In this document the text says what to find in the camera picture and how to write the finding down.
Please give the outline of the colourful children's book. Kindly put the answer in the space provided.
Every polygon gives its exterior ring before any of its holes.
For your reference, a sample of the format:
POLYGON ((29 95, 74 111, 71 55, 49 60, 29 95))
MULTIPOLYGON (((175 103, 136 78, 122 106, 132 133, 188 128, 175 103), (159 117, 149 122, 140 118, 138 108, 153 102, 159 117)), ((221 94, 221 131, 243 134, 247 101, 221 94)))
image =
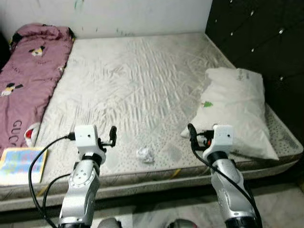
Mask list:
POLYGON ((0 185, 27 185, 29 167, 42 149, 6 148, 0 155, 0 185))

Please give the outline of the white paper ball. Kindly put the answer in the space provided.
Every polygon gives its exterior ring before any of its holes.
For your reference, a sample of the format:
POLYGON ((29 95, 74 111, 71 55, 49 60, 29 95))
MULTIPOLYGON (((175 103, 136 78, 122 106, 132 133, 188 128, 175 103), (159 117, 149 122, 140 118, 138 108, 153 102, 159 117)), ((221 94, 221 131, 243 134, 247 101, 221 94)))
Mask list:
POLYGON ((135 152, 135 156, 138 161, 144 164, 152 164, 154 163, 154 154, 152 150, 148 147, 142 147, 135 152))

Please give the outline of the pink cartoon print blanket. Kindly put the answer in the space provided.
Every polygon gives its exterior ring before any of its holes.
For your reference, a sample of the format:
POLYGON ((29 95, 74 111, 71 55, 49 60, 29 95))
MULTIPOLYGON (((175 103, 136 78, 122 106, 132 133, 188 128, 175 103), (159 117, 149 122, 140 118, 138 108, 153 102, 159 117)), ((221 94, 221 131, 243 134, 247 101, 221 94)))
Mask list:
POLYGON ((35 145, 75 35, 66 26, 30 23, 14 33, 0 70, 0 153, 35 145))

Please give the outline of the black tufted headboard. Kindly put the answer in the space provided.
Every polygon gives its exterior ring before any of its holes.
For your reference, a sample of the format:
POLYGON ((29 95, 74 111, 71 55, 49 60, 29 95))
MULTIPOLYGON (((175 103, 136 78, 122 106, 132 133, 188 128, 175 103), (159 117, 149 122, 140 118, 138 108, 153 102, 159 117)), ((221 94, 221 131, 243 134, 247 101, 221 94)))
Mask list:
POLYGON ((304 141, 304 0, 213 0, 207 36, 235 67, 263 76, 265 100, 304 141))

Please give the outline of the grey robot leg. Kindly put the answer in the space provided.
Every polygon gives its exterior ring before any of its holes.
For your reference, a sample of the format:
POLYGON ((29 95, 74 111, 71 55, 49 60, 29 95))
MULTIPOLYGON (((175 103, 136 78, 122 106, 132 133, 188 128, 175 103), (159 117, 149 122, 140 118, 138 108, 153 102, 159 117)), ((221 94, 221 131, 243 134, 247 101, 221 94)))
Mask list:
POLYGON ((119 220, 106 218, 99 222, 97 228, 123 228, 119 220))
POLYGON ((198 228, 198 226, 191 220, 179 218, 170 222, 167 228, 198 228))

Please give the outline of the grey quilted mattress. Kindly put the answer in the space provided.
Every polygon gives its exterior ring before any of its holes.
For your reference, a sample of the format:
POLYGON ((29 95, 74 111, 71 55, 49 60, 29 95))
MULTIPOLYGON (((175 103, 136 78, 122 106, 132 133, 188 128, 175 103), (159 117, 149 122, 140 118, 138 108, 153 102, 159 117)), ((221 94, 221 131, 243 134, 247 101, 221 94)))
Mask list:
POLYGON ((205 71, 216 67, 232 63, 203 33, 76 40, 38 133, 37 146, 53 145, 36 193, 72 171, 74 142, 55 139, 81 124, 95 124, 104 139, 117 127, 97 200, 209 184, 209 170, 180 133, 195 117, 205 71), (154 163, 137 160, 142 147, 154 163))

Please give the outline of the white pillow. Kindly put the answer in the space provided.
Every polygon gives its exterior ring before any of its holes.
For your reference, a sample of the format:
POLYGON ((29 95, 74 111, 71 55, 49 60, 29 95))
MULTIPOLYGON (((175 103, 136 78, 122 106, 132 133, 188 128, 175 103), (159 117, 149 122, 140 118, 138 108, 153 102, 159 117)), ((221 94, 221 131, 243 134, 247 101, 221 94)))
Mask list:
POLYGON ((234 128, 231 154, 244 158, 277 161, 266 121, 264 86, 261 74, 241 68, 210 68, 210 84, 202 91, 191 124, 197 131, 216 124, 234 128))

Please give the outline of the grey robot right leg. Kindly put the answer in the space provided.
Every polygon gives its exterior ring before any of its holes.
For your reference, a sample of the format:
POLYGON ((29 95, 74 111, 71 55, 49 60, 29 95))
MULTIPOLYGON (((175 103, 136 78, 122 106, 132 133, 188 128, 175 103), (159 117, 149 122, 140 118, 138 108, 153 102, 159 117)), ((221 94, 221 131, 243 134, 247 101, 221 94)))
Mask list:
POLYGON ((191 220, 179 218, 170 222, 167 228, 198 228, 198 226, 191 220))

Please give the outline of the grey robot left leg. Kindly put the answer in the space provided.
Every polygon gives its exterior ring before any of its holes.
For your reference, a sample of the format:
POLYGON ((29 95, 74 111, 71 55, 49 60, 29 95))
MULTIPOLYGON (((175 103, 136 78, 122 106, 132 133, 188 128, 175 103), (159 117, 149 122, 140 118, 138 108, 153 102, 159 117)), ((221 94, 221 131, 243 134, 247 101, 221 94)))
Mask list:
POLYGON ((99 222, 97 228, 123 228, 119 220, 106 218, 99 222))

